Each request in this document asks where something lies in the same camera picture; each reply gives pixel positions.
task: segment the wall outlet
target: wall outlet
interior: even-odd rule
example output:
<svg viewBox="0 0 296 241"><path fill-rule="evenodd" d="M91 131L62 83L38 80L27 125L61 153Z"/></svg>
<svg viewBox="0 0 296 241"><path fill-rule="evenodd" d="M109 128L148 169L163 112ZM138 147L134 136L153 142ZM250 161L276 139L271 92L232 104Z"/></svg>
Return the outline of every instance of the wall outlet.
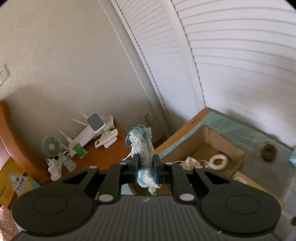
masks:
<svg viewBox="0 0 296 241"><path fill-rule="evenodd" d="M153 121L153 115L150 112L148 112L148 113L142 115L142 120L144 123L149 123L149 122Z"/></svg>
<svg viewBox="0 0 296 241"><path fill-rule="evenodd" d="M9 70L4 64L3 66L0 66L0 85L3 84L3 82L10 76Z"/></svg>

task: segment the blue drawstring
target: blue drawstring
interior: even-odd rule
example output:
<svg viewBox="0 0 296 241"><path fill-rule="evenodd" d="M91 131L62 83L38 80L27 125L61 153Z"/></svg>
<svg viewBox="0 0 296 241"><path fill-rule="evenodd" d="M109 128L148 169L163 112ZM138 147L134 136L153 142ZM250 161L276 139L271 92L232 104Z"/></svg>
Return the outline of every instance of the blue drawstring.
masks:
<svg viewBox="0 0 296 241"><path fill-rule="evenodd" d="M141 132L142 136L143 136L144 138L146 138L146 126L140 124L140 125L137 125L136 127L133 127L132 130L139 130L139 131ZM126 135L126 140L125 140L125 145L126 145L126 147L128 147L128 148L131 148L131 146L127 144L128 142L131 143L131 141L130 141L130 139L129 139L129 137L130 137L130 132ZM127 156L126 158L123 158L121 161L131 162L131 161L127 160L130 156L131 156L131 152L128 154L128 156Z"/></svg>

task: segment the closet door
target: closet door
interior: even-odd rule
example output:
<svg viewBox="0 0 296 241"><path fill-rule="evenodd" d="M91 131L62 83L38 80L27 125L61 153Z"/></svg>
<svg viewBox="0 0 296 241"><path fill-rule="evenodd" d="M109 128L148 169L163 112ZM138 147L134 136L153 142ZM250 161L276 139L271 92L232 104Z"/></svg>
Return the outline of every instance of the closet door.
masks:
<svg viewBox="0 0 296 241"><path fill-rule="evenodd" d="M205 105L199 80L192 79L188 71L164 6L159 0L111 2L144 64L171 128L176 131Z"/></svg>
<svg viewBox="0 0 296 241"><path fill-rule="evenodd" d="M172 0L207 107L296 144L296 14L285 0Z"/></svg>

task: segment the bed frame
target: bed frame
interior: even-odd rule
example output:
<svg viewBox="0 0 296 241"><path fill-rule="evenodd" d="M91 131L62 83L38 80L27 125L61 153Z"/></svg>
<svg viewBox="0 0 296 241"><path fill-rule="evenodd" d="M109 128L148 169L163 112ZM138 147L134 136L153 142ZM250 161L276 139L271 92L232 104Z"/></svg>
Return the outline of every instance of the bed frame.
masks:
<svg viewBox="0 0 296 241"><path fill-rule="evenodd" d="M50 182L50 173L39 158L14 131L11 112L6 101L0 101L0 168L12 157L22 169L40 185Z"/></svg>

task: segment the white triangle sign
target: white triangle sign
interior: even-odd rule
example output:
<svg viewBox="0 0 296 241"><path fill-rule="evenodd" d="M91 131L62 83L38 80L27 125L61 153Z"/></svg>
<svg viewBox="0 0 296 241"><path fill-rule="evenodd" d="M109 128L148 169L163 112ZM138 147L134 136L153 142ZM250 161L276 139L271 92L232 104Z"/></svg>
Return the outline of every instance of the white triangle sign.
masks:
<svg viewBox="0 0 296 241"><path fill-rule="evenodd" d="M8 178L15 192L19 196L22 193L24 186L26 185L27 177L24 177L22 175L16 175L13 173L8 173Z"/></svg>

